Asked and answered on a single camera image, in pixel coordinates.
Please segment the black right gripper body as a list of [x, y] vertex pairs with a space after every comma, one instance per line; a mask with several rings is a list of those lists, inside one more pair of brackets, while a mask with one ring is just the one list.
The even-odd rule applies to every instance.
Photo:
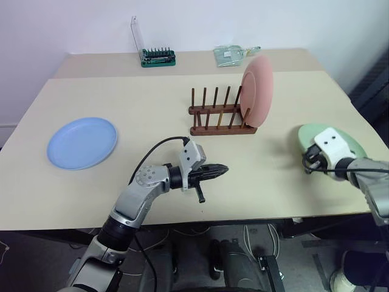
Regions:
[[303, 153], [302, 165], [306, 174], [311, 174], [312, 172], [329, 173], [328, 162], [317, 144], [308, 147], [306, 152]]

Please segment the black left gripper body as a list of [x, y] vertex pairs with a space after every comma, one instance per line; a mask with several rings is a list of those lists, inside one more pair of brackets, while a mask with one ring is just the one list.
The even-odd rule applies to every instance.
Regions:
[[203, 165], [197, 170], [191, 171], [188, 176], [188, 188], [195, 189], [198, 196], [199, 203], [205, 202], [205, 198], [200, 186], [200, 182], [207, 179], [209, 170], [210, 170], [209, 165]]

